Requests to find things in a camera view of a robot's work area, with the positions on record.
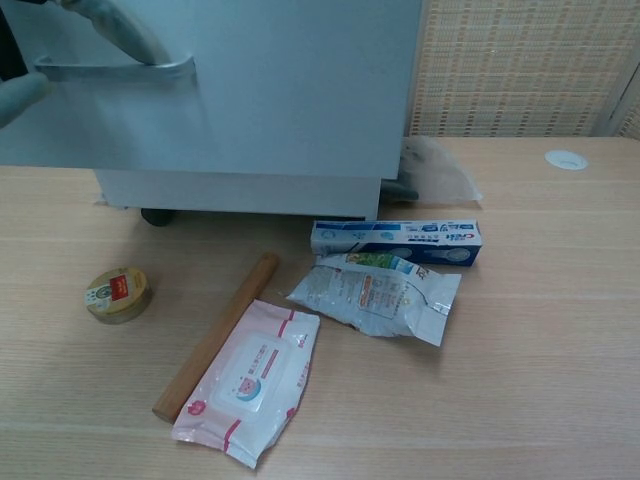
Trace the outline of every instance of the pink and white wet wipes pack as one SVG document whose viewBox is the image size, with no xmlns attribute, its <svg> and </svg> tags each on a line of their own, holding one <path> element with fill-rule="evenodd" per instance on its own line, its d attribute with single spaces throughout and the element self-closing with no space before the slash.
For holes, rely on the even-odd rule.
<svg viewBox="0 0 640 480">
<path fill-rule="evenodd" d="M 255 300 L 176 420 L 175 440 L 255 468 L 298 408 L 320 319 Z"/>
</svg>

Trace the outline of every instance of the wooden rolling pin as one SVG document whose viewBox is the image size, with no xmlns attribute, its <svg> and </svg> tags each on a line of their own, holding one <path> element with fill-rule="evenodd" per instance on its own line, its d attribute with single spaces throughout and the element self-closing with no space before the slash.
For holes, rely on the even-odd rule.
<svg viewBox="0 0 640 480">
<path fill-rule="evenodd" d="M 273 272 L 278 267 L 278 263 L 277 255 L 273 253 L 262 255 L 227 304 L 219 320 L 211 327 L 211 330 L 182 365 L 178 374 L 167 385 L 164 393 L 153 406 L 153 413 L 167 422 L 174 423 L 176 421 L 189 395 L 196 388 L 224 342 L 229 338 L 231 331 L 247 307 L 262 293 Z"/>
</svg>

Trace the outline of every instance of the light wood grain surface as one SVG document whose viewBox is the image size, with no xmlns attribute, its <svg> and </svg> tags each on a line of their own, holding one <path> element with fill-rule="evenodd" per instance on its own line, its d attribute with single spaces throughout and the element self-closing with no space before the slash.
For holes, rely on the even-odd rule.
<svg viewBox="0 0 640 480">
<path fill-rule="evenodd" d="M 441 349 L 323 320 L 300 411 L 257 474 L 178 444 L 151 406 L 259 255 L 283 303 L 312 263 L 311 220 L 185 213 L 163 229 L 95 205 L 91 172 L 0 169 L 0 477 L 640 478 L 640 143 L 444 139 L 485 237 Z M 584 154 L 582 172 L 545 151 Z M 137 265 L 156 296 L 98 323 L 93 277 Z"/>
</svg>

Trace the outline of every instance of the blue and white box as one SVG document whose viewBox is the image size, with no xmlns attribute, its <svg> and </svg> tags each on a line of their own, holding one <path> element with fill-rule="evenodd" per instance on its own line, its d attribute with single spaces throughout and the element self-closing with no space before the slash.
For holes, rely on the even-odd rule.
<svg viewBox="0 0 640 480">
<path fill-rule="evenodd" d="M 475 219 L 431 221 L 316 221 L 311 249 L 333 253 L 391 253 L 413 263 L 470 266 L 482 246 Z"/>
</svg>

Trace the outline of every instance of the black wheel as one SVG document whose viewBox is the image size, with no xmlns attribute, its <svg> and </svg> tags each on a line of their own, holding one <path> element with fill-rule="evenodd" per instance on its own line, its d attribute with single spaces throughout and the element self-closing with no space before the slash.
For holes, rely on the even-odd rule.
<svg viewBox="0 0 640 480">
<path fill-rule="evenodd" d="M 142 218 L 154 227 L 166 227 L 173 220 L 175 210 L 161 210 L 157 208 L 142 208 L 140 210 Z"/>
</svg>

